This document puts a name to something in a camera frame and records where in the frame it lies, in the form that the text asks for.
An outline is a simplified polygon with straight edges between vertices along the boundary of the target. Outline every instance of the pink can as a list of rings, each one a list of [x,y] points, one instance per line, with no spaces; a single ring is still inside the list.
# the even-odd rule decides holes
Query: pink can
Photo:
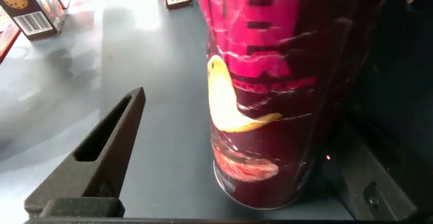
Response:
[[[234,200],[271,209],[299,197],[384,1],[199,0],[214,171]]]

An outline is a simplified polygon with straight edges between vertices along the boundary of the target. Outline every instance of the can label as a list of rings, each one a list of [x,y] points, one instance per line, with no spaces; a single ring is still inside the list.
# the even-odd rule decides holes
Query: can label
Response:
[[[326,122],[319,117],[328,92],[352,76],[351,69],[337,71],[359,0],[199,2],[209,27],[215,175],[242,204],[286,205],[302,190],[322,140],[314,135]],[[353,61],[359,67],[361,56]]]

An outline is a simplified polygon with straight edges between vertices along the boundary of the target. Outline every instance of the glossy can surface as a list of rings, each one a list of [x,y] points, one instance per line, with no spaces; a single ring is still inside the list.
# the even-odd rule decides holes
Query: glossy can surface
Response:
[[[215,175],[242,204],[284,206],[308,178],[384,0],[199,2]]]

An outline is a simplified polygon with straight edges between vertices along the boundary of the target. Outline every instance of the can bottom rim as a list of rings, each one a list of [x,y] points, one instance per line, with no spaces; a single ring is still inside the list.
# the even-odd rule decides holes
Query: can bottom rim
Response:
[[[223,184],[219,181],[219,179],[218,179],[218,177],[217,177],[217,169],[216,169],[216,166],[215,166],[215,161],[213,162],[213,168],[214,168],[215,179],[216,179],[216,182],[218,183],[219,187],[220,187],[220,188],[225,192],[225,194],[227,194],[227,195],[228,195],[232,200],[234,200],[234,201],[237,202],[238,204],[241,204],[241,205],[243,205],[243,206],[245,206],[245,207],[248,207],[248,208],[251,208],[251,209],[254,209],[254,210],[277,210],[277,209],[284,208],[284,207],[290,205],[291,203],[297,201],[297,199],[298,199],[298,197],[296,197],[295,199],[293,199],[292,201],[288,202],[287,204],[284,204],[284,205],[282,205],[282,206],[278,206],[278,207],[273,207],[273,208],[259,208],[259,207],[253,207],[253,206],[246,205],[246,204],[240,202],[239,200],[236,200],[233,196],[231,196],[231,195],[230,195],[230,194],[225,190],[225,188],[223,187]]]

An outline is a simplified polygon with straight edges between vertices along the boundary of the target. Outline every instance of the gray shelf surface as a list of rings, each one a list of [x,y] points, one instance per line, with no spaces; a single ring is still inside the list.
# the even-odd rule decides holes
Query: gray shelf surface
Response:
[[[147,104],[120,195],[125,217],[352,219],[321,181],[273,211],[223,193],[212,169],[206,36],[197,6],[168,12],[161,0],[72,0],[61,35],[20,35],[0,65],[0,222],[25,221],[27,195],[136,87]]]

